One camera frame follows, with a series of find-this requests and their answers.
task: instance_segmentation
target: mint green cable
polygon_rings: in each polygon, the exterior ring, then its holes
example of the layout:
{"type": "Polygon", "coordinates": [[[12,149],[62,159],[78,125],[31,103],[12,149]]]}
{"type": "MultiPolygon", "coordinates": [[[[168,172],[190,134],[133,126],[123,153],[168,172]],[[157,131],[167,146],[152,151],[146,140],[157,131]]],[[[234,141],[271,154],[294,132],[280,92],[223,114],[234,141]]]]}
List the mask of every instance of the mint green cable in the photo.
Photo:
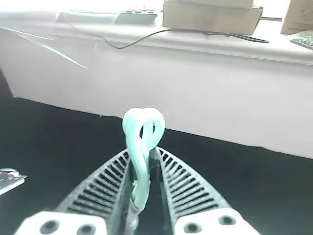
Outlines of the mint green cable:
{"type": "Polygon", "coordinates": [[[138,209],[144,209],[150,191],[149,152],[160,142],[165,130],[165,120],[154,108],[133,108],[124,115],[122,127],[127,151],[137,176],[131,200],[138,209]]]}

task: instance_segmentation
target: cardboard box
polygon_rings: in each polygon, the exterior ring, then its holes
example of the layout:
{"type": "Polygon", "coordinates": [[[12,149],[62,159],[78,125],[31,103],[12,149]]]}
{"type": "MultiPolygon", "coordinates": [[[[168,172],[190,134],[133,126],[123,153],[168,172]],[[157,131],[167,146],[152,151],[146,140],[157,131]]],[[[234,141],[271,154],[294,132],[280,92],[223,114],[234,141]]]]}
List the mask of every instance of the cardboard box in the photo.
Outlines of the cardboard box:
{"type": "Polygon", "coordinates": [[[290,0],[281,33],[313,30],[313,0],[290,0]]]}
{"type": "Polygon", "coordinates": [[[253,0],[188,0],[188,2],[209,4],[214,6],[252,8],[253,0]]]}
{"type": "Polygon", "coordinates": [[[262,8],[240,9],[167,0],[163,8],[163,26],[173,29],[220,33],[253,34],[262,8]]]}

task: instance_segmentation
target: black floor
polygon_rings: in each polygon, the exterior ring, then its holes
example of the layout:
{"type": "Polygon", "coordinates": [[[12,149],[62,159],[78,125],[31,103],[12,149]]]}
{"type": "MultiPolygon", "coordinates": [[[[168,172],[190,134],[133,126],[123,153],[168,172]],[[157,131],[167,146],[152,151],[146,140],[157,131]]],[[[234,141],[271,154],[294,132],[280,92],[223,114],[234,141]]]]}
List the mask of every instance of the black floor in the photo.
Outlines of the black floor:
{"type": "MultiPolygon", "coordinates": [[[[0,101],[0,167],[27,174],[0,196],[2,235],[53,209],[93,170],[125,148],[121,119],[22,99],[0,101]]],[[[313,160],[166,130],[161,147],[204,176],[262,235],[313,234],[313,160]]],[[[139,235],[161,234],[152,190],[139,235]]]]}

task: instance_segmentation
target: black cable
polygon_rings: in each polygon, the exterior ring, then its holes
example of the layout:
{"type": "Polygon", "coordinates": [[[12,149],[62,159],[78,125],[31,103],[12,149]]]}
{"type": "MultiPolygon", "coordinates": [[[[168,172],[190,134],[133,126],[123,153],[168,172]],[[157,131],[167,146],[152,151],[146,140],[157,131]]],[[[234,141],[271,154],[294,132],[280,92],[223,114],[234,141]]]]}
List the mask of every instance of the black cable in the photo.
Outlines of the black cable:
{"type": "Polygon", "coordinates": [[[126,46],[123,46],[123,47],[117,47],[117,46],[114,46],[112,43],[110,43],[107,39],[105,39],[105,37],[101,36],[101,35],[95,35],[95,34],[92,34],[92,33],[88,33],[88,32],[84,32],[84,31],[81,31],[79,30],[78,28],[76,28],[72,23],[70,23],[69,21],[66,20],[65,18],[65,15],[63,15],[63,18],[65,20],[65,22],[71,27],[73,28],[74,30],[80,32],[81,34],[85,34],[85,35],[88,35],[88,36],[92,36],[92,37],[98,37],[98,38],[102,38],[103,41],[105,41],[107,44],[109,44],[111,47],[115,48],[115,49],[125,49],[125,48],[128,48],[130,46],[133,46],[139,42],[141,42],[142,40],[146,39],[146,38],[149,38],[153,35],[156,35],[158,33],[163,33],[163,32],[170,32],[170,31],[177,31],[177,32],[196,32],[196,33],[203,33],[205,35],[209,35],[209,36],[213,36],[213,35],[225,35],[225,36],[229,36],[229,37],[235,37],[235,38],[239,38],[239,39],[243,39],[243,40],[247,40],[247,41],[250,41],[250,42],[256,42],[256,43],[269,43],[269,41],[266,41],[266,40],[263,40],[263,39],[257,39],[257,38],[253,38],[253,37],[248,37],[248,36],[245,36],[245,35],[240,35],[240,34],[233,34],[233,33],[217,33],[217,32],[206,32],[206,31],[199,31],[199,30],[175,30],[175,29],[163,29],[163,30],[160,30],[160,31],[157,31],[157,32],[154,32],[154,33],[151,33],[141,39],[138,39],[137,41],[133,42],[133,43],[130,43],[130,44],[127,44],[126,46]]]}

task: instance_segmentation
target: bolt hole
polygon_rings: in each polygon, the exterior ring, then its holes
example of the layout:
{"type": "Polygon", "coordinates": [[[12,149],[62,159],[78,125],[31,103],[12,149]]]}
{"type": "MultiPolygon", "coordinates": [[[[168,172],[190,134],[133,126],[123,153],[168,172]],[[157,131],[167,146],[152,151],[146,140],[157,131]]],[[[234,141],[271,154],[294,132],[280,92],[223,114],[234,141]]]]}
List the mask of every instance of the bolt hole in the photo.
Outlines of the bolt hole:
{"type": "Polygon", "coordinates": [[[84,224],[78,229],[77,235],[94,235],[95,232],[96,232],[96,227],[94,225],[84,224]]]}
{"type": "Polygon", "coordinates": [[[188,223],[184,226],[184,230],[187,234],[196,234],[201,232],[202,228],[197,223],[188,223]]]}
{"type": "Polygon", "coordinates": [[[228,215],[224,215],[222,217],[219,218],[220,224],[222,225],[234,225],[236,224],[236,220],[228,215]]]}
{"type": "Polygon", "coordinates": [[[51,234],[58,230],[60,222],[58,220],[49,220],[40,227],[42,234],[51,234]]]}
{"type": "Polygon", "coordinates": [[[92,227],[90,225],[86,225],[82,228],[83,233],[90,233],[91,230],[92,230],[92,227]]]}

